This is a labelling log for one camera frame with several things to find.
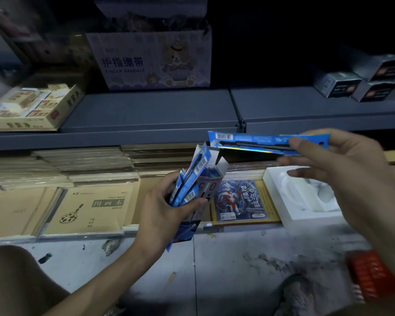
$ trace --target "hand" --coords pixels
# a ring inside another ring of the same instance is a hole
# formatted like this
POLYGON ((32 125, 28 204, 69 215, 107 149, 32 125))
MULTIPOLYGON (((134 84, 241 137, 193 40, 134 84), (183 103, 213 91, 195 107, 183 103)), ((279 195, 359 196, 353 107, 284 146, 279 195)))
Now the hand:
POLYGON ((155 260, 171 242, 182 220, 208 203, 206 198, 196 198, 181 207, 169 206, 165 199, 173 191, 178 176, 179 172, 167 174, 145 196, 135 243, 155 256, 155 260))
POLYGON ((290 146, 302 156, 284 157, 278 161, 281 165, 309 166, 288 171, 288 174, 328 183, 344 218, 368 237, 374 233, 376 223, 382 224, 389 215, 395 219, 395 178, 383 150, 370 138, 336 129, 305 134, 320 133, 331 133, 329 150, 293 137, 289 140, 290 146))

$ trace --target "shelf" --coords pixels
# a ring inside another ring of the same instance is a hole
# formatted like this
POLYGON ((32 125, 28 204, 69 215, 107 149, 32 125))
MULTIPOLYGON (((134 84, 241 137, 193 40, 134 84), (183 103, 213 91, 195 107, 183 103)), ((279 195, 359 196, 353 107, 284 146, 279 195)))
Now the shelf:
POLYGON ((0 150, 203 142, 237 127, 228 90, 88 94, 59 132, 0 132, 0 150))
POLYGON ((336 127, 347 131, 395 128, 395 101, 326 99, 312 87, 231 90, 247 133, 295 134, 336 127))

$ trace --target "person's left hand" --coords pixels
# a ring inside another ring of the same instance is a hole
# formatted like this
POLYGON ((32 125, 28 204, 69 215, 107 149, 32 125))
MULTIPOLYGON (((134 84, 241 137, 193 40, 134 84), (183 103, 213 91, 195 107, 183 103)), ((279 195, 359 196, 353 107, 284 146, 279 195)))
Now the person's left hand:
POLYGON ((188 215, 204 207, 208 200, 196 198, 181 207, 171 207, 165 198, 171 194, 179 172, 167 174, 145 196, 135 244, 158 259, 171 242, 180 223, 188 215))

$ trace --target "bear paw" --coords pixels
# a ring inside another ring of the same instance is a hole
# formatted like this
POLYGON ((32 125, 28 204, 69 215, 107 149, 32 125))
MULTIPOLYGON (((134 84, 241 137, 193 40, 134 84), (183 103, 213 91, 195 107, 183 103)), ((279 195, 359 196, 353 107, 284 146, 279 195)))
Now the bear paw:
POLYGON ((168 85, 168 86, 173 86, 174 85, 173 79, 169 75, 165 76, 164 81, 165 81, 166 85, 168 85))
POLYGON ((186 83, 187 83, 187 86, 194 86, 195 83, 196 83, 196 78, 195 78, 195 76, 194 76, 194 75, 190 75, 190 76, 187 78, 186 83))

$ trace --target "paint palette illustration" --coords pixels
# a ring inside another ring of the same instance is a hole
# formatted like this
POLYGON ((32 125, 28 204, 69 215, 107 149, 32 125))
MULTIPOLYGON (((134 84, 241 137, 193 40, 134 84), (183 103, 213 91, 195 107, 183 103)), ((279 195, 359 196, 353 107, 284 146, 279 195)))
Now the paint palette illustration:
POLYGON ((76 211, 64 214, 60 218, 60 223, 67 224, 67 223, 74 222, 77 219, 77 213, 81 209, 82 206, 83 206, 83 204, 80 204, 76 211))

